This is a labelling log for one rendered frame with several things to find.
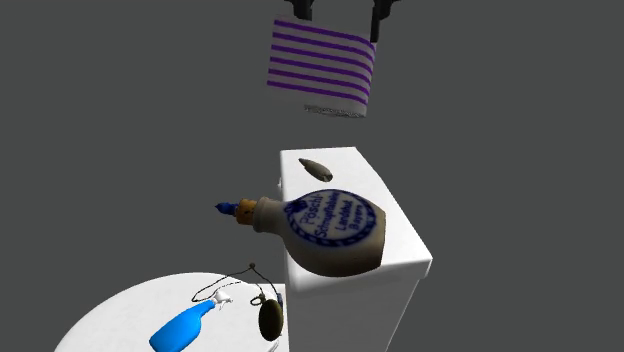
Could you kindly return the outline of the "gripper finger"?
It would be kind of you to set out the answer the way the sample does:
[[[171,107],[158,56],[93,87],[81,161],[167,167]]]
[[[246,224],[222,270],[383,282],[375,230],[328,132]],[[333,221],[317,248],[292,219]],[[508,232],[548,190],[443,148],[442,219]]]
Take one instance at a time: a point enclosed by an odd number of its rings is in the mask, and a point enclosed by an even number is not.
[[[312,20],[312,6],[315,0],[285,0],[292,5],[293,15],[301,20]]]
[[[373,0],[369,32],[369,41],[371,43],[377,43],[379,41],[381,22],[390,16],[392,5],[399,1],[400,0]]]

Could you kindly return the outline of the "purple striped white box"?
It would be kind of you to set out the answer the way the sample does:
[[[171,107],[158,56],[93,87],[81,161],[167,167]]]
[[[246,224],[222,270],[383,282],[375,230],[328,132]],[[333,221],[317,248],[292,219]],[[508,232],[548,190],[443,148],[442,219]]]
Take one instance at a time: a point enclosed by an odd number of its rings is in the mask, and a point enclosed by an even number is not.
[[[367,38],[289,16],[273,21],[266,84],[309,112],[367,114],[376,45]]]

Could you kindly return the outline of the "small grey oval object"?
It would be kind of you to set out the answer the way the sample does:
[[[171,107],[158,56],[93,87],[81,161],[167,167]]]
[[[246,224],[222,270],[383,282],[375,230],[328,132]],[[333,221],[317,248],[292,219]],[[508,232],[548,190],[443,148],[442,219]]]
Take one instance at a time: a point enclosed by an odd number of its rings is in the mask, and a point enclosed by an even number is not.
[[[299,158],[298,161],[304,169],[317,180],[325,183],[333,180],[333,174],[326,166],[305,158]]]

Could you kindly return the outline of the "grey ceramic flask blue print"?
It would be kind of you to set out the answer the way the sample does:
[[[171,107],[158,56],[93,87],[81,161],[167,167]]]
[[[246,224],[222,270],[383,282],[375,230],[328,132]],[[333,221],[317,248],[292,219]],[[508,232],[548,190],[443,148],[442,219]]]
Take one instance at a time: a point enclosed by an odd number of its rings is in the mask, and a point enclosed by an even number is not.
[[[290,201],[262,197],[215,208],[257,233],[279,236],[290,257],[316,275],[348,277],[381,266],[386,213],[355,193],[321,189]]]

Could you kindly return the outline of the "blue spray bottle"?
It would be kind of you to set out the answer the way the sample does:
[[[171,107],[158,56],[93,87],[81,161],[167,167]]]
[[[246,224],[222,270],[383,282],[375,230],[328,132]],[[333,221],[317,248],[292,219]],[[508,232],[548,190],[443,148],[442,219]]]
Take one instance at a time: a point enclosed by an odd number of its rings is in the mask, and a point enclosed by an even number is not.
[[[218,290],[213,297],[184,310],[159,328],[148,340],[150,347],[154,352],[181,352],[199,336],[206,313],[232,302],[227,293]]]

